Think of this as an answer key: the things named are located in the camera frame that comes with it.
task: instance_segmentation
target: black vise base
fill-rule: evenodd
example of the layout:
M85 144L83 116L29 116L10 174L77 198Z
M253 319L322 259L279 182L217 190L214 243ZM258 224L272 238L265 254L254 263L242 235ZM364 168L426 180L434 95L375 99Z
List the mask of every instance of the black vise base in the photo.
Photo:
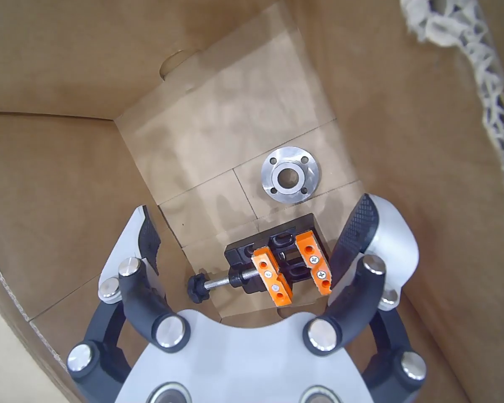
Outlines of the black vise base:
M230 269L242 272L254 267L254 263L252 263L254 251L268 246L280 267L280 272L284 274L289 286L292 287L294 283L311 278L310 270L298 254L298 248L295 244L295 237L309 230L314 233L323 254L329 259L330 252L325 244L325 239L317 225L314 214L304 215L303 217L229 244L224 251L224 257L226 257ZM247 294L266 290L260 277L250 278L242 287Z

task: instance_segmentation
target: corrugated cardboard edge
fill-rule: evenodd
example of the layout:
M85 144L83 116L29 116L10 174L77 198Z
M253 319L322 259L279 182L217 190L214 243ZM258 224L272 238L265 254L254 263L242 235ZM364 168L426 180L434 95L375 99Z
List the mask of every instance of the corrugated cardboard edge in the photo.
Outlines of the corrugated cardboard edge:
M472 64L478 96L484 108L482 123L498 152L504 175L504 73L477 0L400 0L407 27L419 41L457 46Z
M64 368L65 370L67 370L66 365L62 361L62 358L60 357L60 355L58 355L58 353L52 348L52 346L49 344L49 342L47 341L47 339L43 336L43 334L41 334L41 332L39 331L39 329L37 328L37 326L35 326L35 324L32 321L30 321L28 315L26 314L26 312L22 308L21 304L18 302L15 294L12 292L12 290L9 287L8 283L6 282L4 276L2 275L2 271L0 271L0 282L2 283L2 286L4 286L4 289L6 290L6 292L8 293L8 295L10 296L10 298L11 298L12 302L14 303L15 307L18 309L18 311L20 312L20 314L22 315L22 317L30 324L31 328L34 330L35 334L37 335L37 337L39 337L39 339L45 345L45 347L49 350L49 352L51 353L52 357L54 357L54 359L60 364L60 366L62 366L62 368Z

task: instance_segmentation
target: silver bolt head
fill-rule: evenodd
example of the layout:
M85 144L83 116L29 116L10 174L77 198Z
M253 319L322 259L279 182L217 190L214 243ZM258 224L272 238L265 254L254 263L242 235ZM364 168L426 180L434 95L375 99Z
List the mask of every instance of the silver bolt head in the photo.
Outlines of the silver bolt head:
M119 290L119 281L116 277L110 277L104 280L99 286L99 292L104 298L115 296Z
M119 267L118 272L123 277L128 277L129 275L133 275L140 267L140 259L136 257L129 257L124 259Z
M362 261L364 262L364 267L371 273L376 275L384 275L386 273L386 265L381 257L377 255L364 255Z
M308 327L308 339L314 348L328 352L336 347L338 336L332 324L316 318Z
M67 357L67 367L73 372L79 372L89 365L93 353L87 344L75 346Z
M173 348L185 336L185 323L177 315L170 315L162 320L155 332L157 343L163 348Z
M419 382L424 380L425 374L427 374L425 361L416 352L408 351L402 355L402 368L409 378Z
M387 305L395 305L398 301L398 293L394 289L387 289L383 292L381 301Z

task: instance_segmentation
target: cardboard box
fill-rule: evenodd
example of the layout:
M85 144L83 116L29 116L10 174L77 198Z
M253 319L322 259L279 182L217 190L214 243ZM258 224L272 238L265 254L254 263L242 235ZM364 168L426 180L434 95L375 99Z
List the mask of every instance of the cardboard box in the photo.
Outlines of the cardboard box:
M482 7L504 59L504 0ZM322 170L287 208L258 171L282 144ZM59 361L135 207L173 310L255 327L325 303L303 283L288 309L231 288L194 305L187 279L309 212L332 246L367 191L420 248L399 307L428 364L418 401L504 402L503 169L468 60L420 44L399 0L0 0L0 312L70 401ZM145 345L124 328L130 363ZM369 331L348 351L363 368Z

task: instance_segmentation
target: threaded rod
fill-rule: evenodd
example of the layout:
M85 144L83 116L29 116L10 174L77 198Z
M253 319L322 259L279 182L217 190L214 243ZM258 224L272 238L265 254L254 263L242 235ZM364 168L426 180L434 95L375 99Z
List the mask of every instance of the threaded rod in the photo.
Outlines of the threaded rod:
M255 267L251 267L250 269L243 271L241 277L243 278L243 280L249 280L252 277L257 277L259 274L260 273L257 271ZM226 286L227 284L229 284L229 276L226 275L225 277L205 282L204 288L206 288L207 290L211 290L218 288L219 286Z

